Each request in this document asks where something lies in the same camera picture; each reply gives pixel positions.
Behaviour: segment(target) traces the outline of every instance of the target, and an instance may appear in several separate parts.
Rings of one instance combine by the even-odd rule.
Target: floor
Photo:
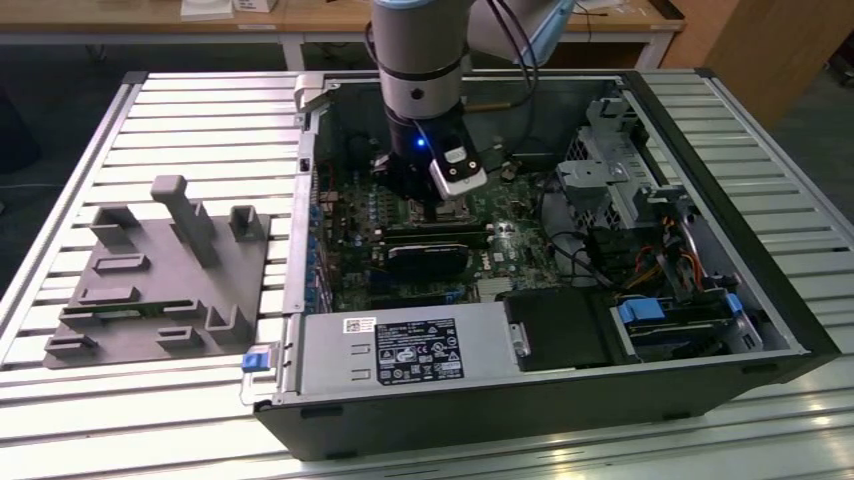
[[[358,48],[308,47],[309,68],[369,68]],[[0,47],[0,88],[41,145],[35,164],[0,175],[0,292],[38,233],[123,73],[281,70],[274,45],[107,47],[93,62],[79,46]],[[772,131],[812,180],[854,220],[854,88],[821,73]]]

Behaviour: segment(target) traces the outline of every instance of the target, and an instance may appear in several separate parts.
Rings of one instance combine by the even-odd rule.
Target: metal work surface
[[[95,206],[127,202],[137,218],[166,218],[147,198],[156,175],[184,175],[186,195],[205,201],[210,215],[252,204],[273,217],[256,340],[273,341],[280,333],[300,140],[294,74],[151,74],[143,85],[121,87],[0,304],[9,322],[0,339],[0,476],[759,479],[851,473],[851,227],[715,80],[688,71],[644,77],[827,327],[840,359],[700,418],[317,463],[292,459],[253,420],[240,400],[240,356],[43,369],[43,344],[95,242],[85,228]],[[661,152],[652,154],[677,182]],[[260,389],[272,391],[272,377],[260,380]]]

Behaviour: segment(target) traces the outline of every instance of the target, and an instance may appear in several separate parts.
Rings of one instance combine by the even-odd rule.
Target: gray plastic holder
[[[170,219],[139,221],[125,205],[98,209],[98,242],[45,346],[46,368],[240,354],[252,345],[269,216],[236,206],[209,217],[185,189],[180,176],[151,183]]]

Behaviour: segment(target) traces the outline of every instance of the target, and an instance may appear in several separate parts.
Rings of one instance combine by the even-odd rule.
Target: power supply label
[[[452,318],[377,323],[376,378],[382,385],[462,378],[456,323]]]

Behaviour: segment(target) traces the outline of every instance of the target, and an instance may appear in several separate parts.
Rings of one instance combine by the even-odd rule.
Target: wooden cabinet
[[[852,0],[671,0],[687,25],[661,67],[708,67],[765,128],[854,29]]]

